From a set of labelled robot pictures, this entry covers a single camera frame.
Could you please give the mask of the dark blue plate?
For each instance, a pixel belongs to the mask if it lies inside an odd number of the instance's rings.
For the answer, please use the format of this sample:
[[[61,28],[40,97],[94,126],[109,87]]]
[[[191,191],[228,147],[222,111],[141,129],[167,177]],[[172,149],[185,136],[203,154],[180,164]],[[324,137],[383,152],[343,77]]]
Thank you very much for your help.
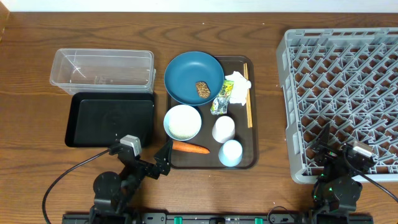
[[[198,82],[205,82],[210,90],[208,98],[199,96]],[[211,102],[220,92],[224,82],[224,70],[219,61],[204,52],[185,52],[170,61],[164,73],[168,94],[177,102],[200,106]]]

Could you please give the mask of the brown mushroom piece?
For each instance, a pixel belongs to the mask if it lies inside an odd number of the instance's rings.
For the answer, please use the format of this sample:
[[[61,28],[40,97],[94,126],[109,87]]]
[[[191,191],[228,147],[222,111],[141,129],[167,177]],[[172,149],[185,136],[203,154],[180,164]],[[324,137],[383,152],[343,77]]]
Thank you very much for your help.
[[[196,82],[195,86],[200,98],[208,98],[210,96],[211,91],[206,82]]]

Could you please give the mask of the light blue cup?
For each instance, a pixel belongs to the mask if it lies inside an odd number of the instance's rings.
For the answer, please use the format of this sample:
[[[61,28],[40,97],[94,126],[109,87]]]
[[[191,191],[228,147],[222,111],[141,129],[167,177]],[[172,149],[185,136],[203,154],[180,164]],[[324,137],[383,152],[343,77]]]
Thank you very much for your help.
[[[243,157],[243,147],[237,140],[226,141],[220,148],[218,157],[224,166],[237,166]]]

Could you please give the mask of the orange carrot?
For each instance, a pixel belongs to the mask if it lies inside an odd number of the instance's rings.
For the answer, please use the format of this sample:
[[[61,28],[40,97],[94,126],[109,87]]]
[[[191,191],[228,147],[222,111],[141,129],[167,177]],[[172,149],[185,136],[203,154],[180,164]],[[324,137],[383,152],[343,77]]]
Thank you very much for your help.
[[[173,150],[182,151],[182,152],[190,152],[190,153],[197,153],[197,154],[209,154],[210,151],[201,146],[197,146],[194,144],[189,144],[181,141],[173,140]]]

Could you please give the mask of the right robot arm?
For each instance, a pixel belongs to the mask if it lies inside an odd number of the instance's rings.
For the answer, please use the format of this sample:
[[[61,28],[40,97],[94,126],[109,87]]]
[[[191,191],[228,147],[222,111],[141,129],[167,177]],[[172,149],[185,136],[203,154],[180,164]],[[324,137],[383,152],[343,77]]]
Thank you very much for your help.
[[[367,224],[370,215],[354,215],[363,185],[354,180],[375,165],[370,146],[357,140],[333,146],[326,124],[310,149],[314,161],[323,166],[312,191],[314,207],[304,220],[313,224]]]

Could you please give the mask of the white pink cup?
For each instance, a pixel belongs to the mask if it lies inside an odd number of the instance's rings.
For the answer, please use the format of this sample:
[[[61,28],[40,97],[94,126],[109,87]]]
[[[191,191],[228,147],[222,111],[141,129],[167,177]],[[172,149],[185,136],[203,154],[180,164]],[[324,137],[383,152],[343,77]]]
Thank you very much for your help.
[[[219,117],[212,129],[212,136],[214,140],[219,143],[225,143],[232,140],[235,136],[235,123],[229,116]]]

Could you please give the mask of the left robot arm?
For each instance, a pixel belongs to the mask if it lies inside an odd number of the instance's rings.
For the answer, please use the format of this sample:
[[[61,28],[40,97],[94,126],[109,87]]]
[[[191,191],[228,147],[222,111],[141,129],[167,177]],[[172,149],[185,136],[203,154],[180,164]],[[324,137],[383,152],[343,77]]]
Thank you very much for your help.
[[[142,215],[129,208],[134,194],[146,177],[158,179],[170,172],[173,141],[169,140],[154,156],[155,164],[141,160],[141,145],[120,140],[110,146],[109,154],[117,155],[124,164],[120,174],[103,172],[94,181],[94,205],[89,223],[142,223]]]

